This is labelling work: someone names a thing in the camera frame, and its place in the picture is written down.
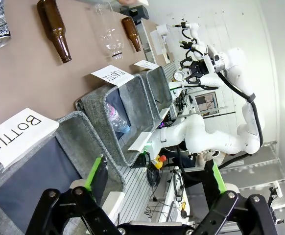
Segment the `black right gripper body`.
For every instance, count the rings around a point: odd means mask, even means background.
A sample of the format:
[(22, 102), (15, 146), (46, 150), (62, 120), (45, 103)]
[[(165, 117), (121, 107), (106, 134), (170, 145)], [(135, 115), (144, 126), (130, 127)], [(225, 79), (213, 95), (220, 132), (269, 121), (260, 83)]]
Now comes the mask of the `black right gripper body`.
[(190, 77), (195, 77), (196, 79), (201, 78), (202, 76), (208, 74), (208, 68), (204, 60), (192, 61), (190, 64)]

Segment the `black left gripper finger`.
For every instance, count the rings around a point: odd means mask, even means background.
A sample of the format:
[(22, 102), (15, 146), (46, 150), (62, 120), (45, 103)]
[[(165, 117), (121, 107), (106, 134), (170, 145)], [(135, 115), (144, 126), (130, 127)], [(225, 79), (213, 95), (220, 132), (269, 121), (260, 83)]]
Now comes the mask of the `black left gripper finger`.
[(200, 73), (192, 73), (191, 75), (185, 78), (186, 82), (190, 85), (201, 86), (200, 78), (202, 74)]
[(191, 56), (188, 56), (180, 61), (180, 70), (183, 69), (189, 69), (190, 71), (193, 71), (193, 59)]

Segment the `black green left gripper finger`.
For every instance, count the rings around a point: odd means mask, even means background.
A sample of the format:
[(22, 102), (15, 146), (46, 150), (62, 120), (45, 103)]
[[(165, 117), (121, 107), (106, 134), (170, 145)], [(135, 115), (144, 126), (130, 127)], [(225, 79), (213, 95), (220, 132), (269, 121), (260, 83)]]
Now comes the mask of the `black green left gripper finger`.
[(96, 158), (86, 179), (80, 186), (61, 193), (54, 188), (46, 189), (31, 218), (33, 235), (62, 235), (71, 218), (81, 218), (93, 235), (119, 235), (120, 231), (99, 206), (103, 193), (95, 186), (105, 189), (108, 180), (107, 159)]
[(243, 235), (276, 235), (271, 210), (264, 196), (248, 198), (227, 190), (218, 166), (207, 161), (202, 172), (202, 184), (209, 212), (194, 230), (195, 235), (217, 235), (226, 221), (236, 222)]

